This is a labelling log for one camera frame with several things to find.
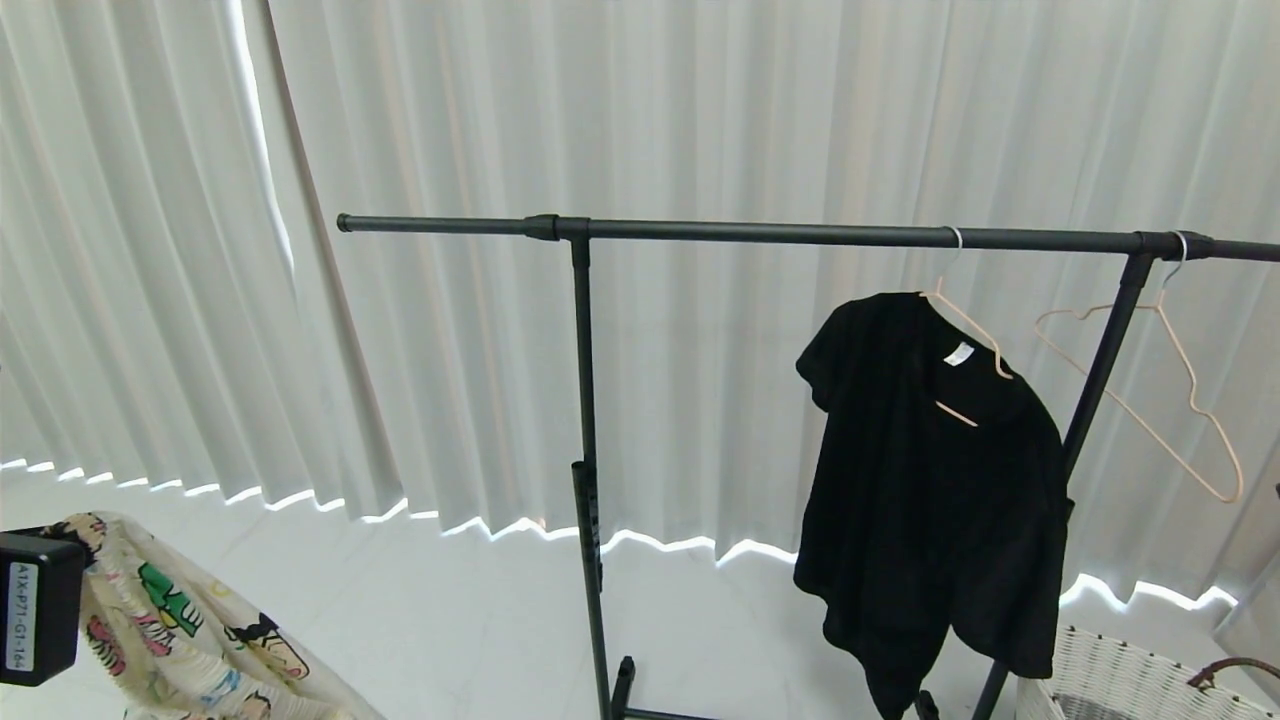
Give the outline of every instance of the neckline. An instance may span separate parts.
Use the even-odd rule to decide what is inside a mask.
[[[1027,384],[1025,378],[1009,366],[1007,360],[1001,356],[1001,366],[1006,373],[1014,375],[1012,379],[1004,382],[1011,383],[1010,387],[1010,402],[1001,405],[997,413],[974,421],[978,427],[972,427],[968,423],[961,421],[959,418],[952,418],[945,410],[937,406],[938,398],[931,392],[927,382],[927,373],[929,363],[941,363],[941,357],[928,357],[928,338],[929,333],[938,332],[940,328],[945,328],[942,332],[955,334],[974,348],[975,357],[969,359],[969,363],[979,361],[986,363],[991,366],[991,373],[995,374],[995,360],[996,354],[980,341],[974,338],[972,334],[965,332],[963,328],[957,327],[955,323],[948,320],[945,315],[938,313],[937,307],[929,302],[929,299],[918,293],[906,293],[913,300],[913,318],[911,318],[911,331],[910,331],[910,384],[915,391],[916,396],[922,400],[924,407],[923,414],[928,420],[928,427],[931,428],[947,428],[951,433],[959,433],[963,437],[984,437],[993,430],[1006,428],[1011,423],[1019,421],[1023,415],[1023,410],[1028,406],[1029,397],[1032,395],[1030,386]]]

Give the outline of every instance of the white garment with cartoon pattern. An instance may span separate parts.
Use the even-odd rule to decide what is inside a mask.
[[[81,628],[128,720],[381,720],[266,615],[132,519],[84,512]]]

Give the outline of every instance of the clothing rack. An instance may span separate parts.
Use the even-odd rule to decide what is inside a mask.
[[[650,220],[596,220],[559,215],[532,215],[524,219],[465,218],[394,218],[338,215],[342,232],[408,232],[445,234],[522,234],[536,240],[568,241],[573,261],[573,306],[577,324],[577,377],[581,400],[582,460],[572,464],[576,498],[579,544],[582,555],[582,579],[586,587],[588,625],[591,634],[591,656],[595,666],[595,691],[600,720],[637,717],[649,720],[710,720],[696,715],[680,715],[641,710],[631,706],[631,685],[636,666],[631,656],[622,659],[609,691],[608,656],[604,648],[604,619],[600,610],[600,587],[604,564],[600,560],[599,484],[595,446],[595,382],[591,365],[591,284],[590,266],[593,238],[758,242],[771,245],[852,245],[864,247],[956,247],[950,228],[849,227],[780,223],[704,223]],[[1280,263],[1280,245],[1261,242],[1219,241],[1183,232],[1092,232],[1044,229],[982,229],[960,228],[964,245],[984,250],[1037,250],[1050,252],[1107,252],[1126,255],[1120,275],[1115,307],[1093,356],[1084,380],[1084,389],[1071,415],[1064,439],[1066,477],[1084,447],[1089,424],[1098,410],[1107,378],[1115,366],[1129,320],[1138,305],[1138,296],[1147,284],[1152,264],[1160,260],[1199,260],[1225,258]],[[974,720],[989,720],[1009,678],[1009,669],[993,662],[982,696],[974,707]],[[928,692],[922,691],[915,703],[922,719],[937,719]]]

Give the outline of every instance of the white woven basket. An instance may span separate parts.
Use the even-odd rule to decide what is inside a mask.
[[[1197,675],[1196,667],[1123,641],[1060,626],[1053,678],[1018,682],[1018,720],[1276,717],[1274,712],[1228,689],[1197,689],[1188,684]]]

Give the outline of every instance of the empty hanger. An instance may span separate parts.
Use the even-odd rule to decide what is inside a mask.
[[[1213,486],[1211,486],[1203,477],[1201,477],[1201,474],[1197,473],[1196,469],[1190,466],[1190,464],[1183,460],[1180,455],[1174,452],[1174,448],[1170,447],[1167,442],[1165,442],[1165,438],[1160,437],[1160,434],[1156,433],[1156,430],[1152,429],[1152,427],[1148,425],[1147,421],[1143,420],[1142,416],[1138,415],[1138,413],[1135,413],[1133,407],[1129,407],[1128,402],[1121,400],[1120,396],[1117,396],[1116,393],[1111,392],[1111,389],[1106,389],[1106,393],[1111,396],[1111,400],[1115,400],[1116,404],[1119,404],[1120,407],[1123,407],[1124,411],[1128,413],[1130,418],[1137,420],[1138,424],[1142,425],[1142,429],[1147,430],[1147,434],[1149,434],[1152,439],[1158,442],[1160,446],[1164,447],[1165,451],[1167,451],[1169,455],[1171,455],[1174,460],[1176,460],[1178,464],[1181,465],[1183,469],[1187,470],[1187,473],[1190,477],[1196,478],[1196,482],[1204,486],[1204,489],[1207,489],[1213,497],[1219,498],[1222,502],[1235,502],[1240,500],[1240,497],[1244,495],[1244,471],[1240,470],[1240,459],[1236,457],[1235,448],[1231,446],[1231,441],[1226,437],[1226,430],[1222,429],[1222,424],[1217,421],[1217,418],[1215,418],[1212,413],[1206,413],[1199,407],[1199,405],[1196,404],[1196,370],[1192,368],[1190,359],[1187,357],[1187,351],[1183,350],[1181,341],[1178,340],[1178,333],[1174,332],[1174,327],[1169,323],[1169,316],[1165,315],[1165,288],[1169,286],[1169,281],[1171,281],[1174,275],[1176,275],[1178,272],[1183,269],[1183,263],[1187,261],[1187,237],[1178,231],[1174,231],[1174,234],[1176,234],[1178,238],[1183,241],[1183,258],[1181,260],[1179,260],[1178,266],[1174,268],[1172,272],[1170,272],[1167,275],[1165,275],[1165,281],[1160,283],[1160,292],[1156,293],[1156,302],[1151,305],[1138,305],[1137,309],[1152,310],[1153,313],[1156,313],[1156,315],[1160,318],[1160,323],[1165,327],[1165,334],[1167,334],[1169,340],[1174,343],[1174,350],[1178,351],[1178,357],[1183,361],[1183,368],[1187,370],[1187,375],[1192,380],[1192,388],[1187,396],[1187,404],[1190,405],[1192,413],[1196,413],[1202,418],[1207,418],[1208,421],[1213,424],[1213,429],[1217,430],[1217,437],[1222,439],[1222,447],[1226,448],[1226,455],[1228,457],[1231,459],[1231,466],[1235,469],[1235,495],[1225,496],[1217,492],[1217,489]],[[1060,315],[1062,313],[1070,313],[1073,316],[1075,316],[1076,320],[1084,320],[1085,318],[1088,318],[1093,313],[1097,313],[1098,310],[1107,310],[1114,306],[1115,306],[1114,302],[1108,305],[1094,305],[1093,307],[1085,310],[1083,314],[1070,309],[1050,310],[1048,313],[1044,313],[1043,315],[1036,319],[1036,336],[1042,341],[1044,341],[1044,345],[1050,346],[1050,348],[1052,348],[1053,352],[1057,352],[1068,363],[1070,363],[1073,368],[1079,370],[1082,374],[1087,375],[1088,372],[1079,363],[1076,363],[1070,355],[1068,355],[1066,351],[1055,345],[1053,341],[1051,341],[1044,334],[1043,328],[1041,325],[1044,323],[1044,319],[1048,318],[1050,315]]]
[[[951,310],[954,310],[956,315],[960,315],[960,318],[963,318],[964,322],[969,323],[970,327],[973,327],[974,329],[977,329],[978,334],[980,334],[991,345],[992,351],[995,351],[995,354],[996,354],[996,374],[1000,375],[1001,378],[1005,378],[1006,380],[1011,380],[1011,379],[1014,379],[1014,375],[1010,374],[1010,373],[1006,373],[1005,369],[1000,364],[1000,343],[996,342],[996,338],[991,337],[991,333],[988,333],[987,331],[984,331],[982,328],[982,325],[979,325],[978,323],[975,323],[974,319],[970,318],[969,315],[966,315],[964,310],[956,307],[956,305],[954,302],[951,302],[950,300],[946,299],[945,295],[942,295],[942,278],[946,277],[947,270],[951,269],[951,265],[955,265],[955,261],[960,259],[960,254],[964,252],[964,236],[960,234],[960,229],[955,228],[955,227],[951,227],[951,225],[946,225],[946,228],[948,231],[951,231],[952,233],[955,233],[955,236],[956,236],[956,254],[951,256],[951,260],[946,264],[945,268],[942,268],[942,272],[938,273],[938,282],[934,284],[933,292],[924,292],[924,291],[922,291],[920,292],[920,297],[936,297],[940,302],[942,302],[943,305],[946,305],[947,307],[950,307]],[[937,402],[938,407],[941,407],[946,413],[951,414],[957,420],[965,423],[970,428],[977,428],[978,427],[978,423],[974,423],[969,418],[965,418],[960,413],[956,413],[951,407],[947,407],[941,401],[934,400],[934,402]]]

